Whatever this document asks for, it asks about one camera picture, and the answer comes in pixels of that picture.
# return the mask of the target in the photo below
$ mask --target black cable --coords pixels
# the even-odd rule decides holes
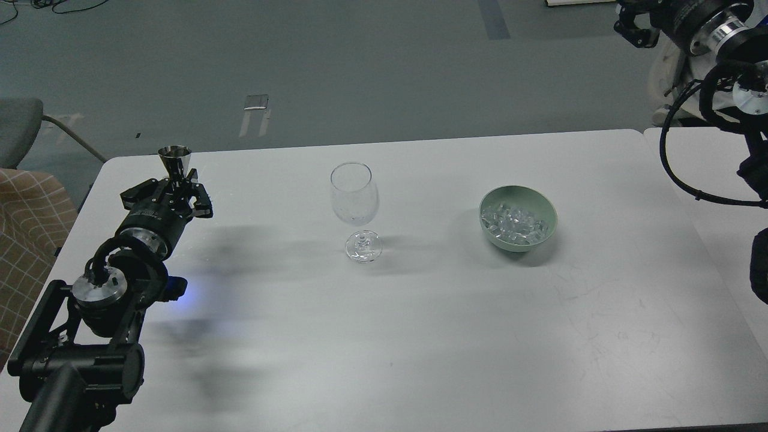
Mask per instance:
[[[106,3],[106,2],[109,2],[109,0],[102,0],[102,2],[101,2],[101,3],[97,3],[96,5],[93,5],[93,6],[90,6],[90,7],[87,7],[87,8],[83,8],[83,9],[73,9],[73,10],[70,10],[70,11],[64,11],[64,12],[57,12],[57,11],[56,11],[56,6],[59,6],[61,3],[66,3],[67,1],[68,1],[68,0],[60,0],[60,1],[58,1],[58,2],[55,2],[54,4],[52,4],[52,5],[51,5],[51,12],[53,12],[53,13],[55,13],[55,14],[63,15],[63,14],[71,14],[71,13],[75,13],[75,12],[83,12],[83,11],[89,11],[89,10],[91,10],[91,9],[93,9],[93,8],[97,8],[97,7],[101,6],[101,5],[103,5],[103,4],[104,4],[104,3]]]
[[[768,208],[768,202],[766,201],[742,201],[742,200],[734,200],[731,198],[724,198],[718,195],[708,194],[704,191],[701,191],[699,189],[693,188],[680,180],[673,172],[672,167],[670,166],[669,160],[667,159],[667,133],[670,130],[670,126],[672,125],[672,119],[674,118],[674,115],[677,113],[677,111],[680,110],[680,107],[683,106],[683,103],[687,101],[691,96],[693,96],[702,86],[701,80],[693,80],[686,85],[685,89],[682,93],[677,97],[675,102],[672,104],[672,107],[670,108],[669,112],[667,113],[667,117],[664,119],[664,125],[661,127],[661,137],[659,138],[659,155],[661,157],[661,165],[664,167],[664,170],[667,172],[667,175],[672,179],[672,181],[680,188],[686,191],[687,193],[693,195],[697,200],[704,200],[713,202],[715,204],[725,204],[725,205],[741,205],[746,207],[761,207],[761,208]]]
[[[35,9],[51,8],[51,12],[55,13],[56,15],[64,15],[64,14],[71,14],[71,13],[75,13],[75,12],[88,11],[88,10],[91,10],[93,8],[97,8],[97,7],[103,5],[106,2],[109,2],[109,0],[102,0],[100,3],[97,3],[96,5],[88,6],[87,8],[82,8],[82,9],[72,9],[70,11],[60,12],[60,11],[56,10],[56,8],[59,5],[61,5],[62,3],[66,3],[68,1],[69,0],[29,0],[28,4],[31,7],[35,8]],[[8,23],[8,22],[11,22],[11,21],[15,20],[18,17],[18,8],[16,7],[16,3],[18,3],[19,0],[3,0],[3,2],[6,3],[6,4],[9,4],[9,5],[13,5],[14,14],[13,14],[13,16],[11,18],[6,19],[3,22],[0,22],[0,25],[3,25],[3,24]]]
[[[11,18],[6,19],[3,22],[0,22],[0,25],[3,25],[5,23],[7,23],[7,22],[11,22],[11,21],[15,20],[16,17],[18,17],[18,8],[16,7],[16,0],[12,0],[11,4],[13,5],[13,11],[14,11],[13,16]]]

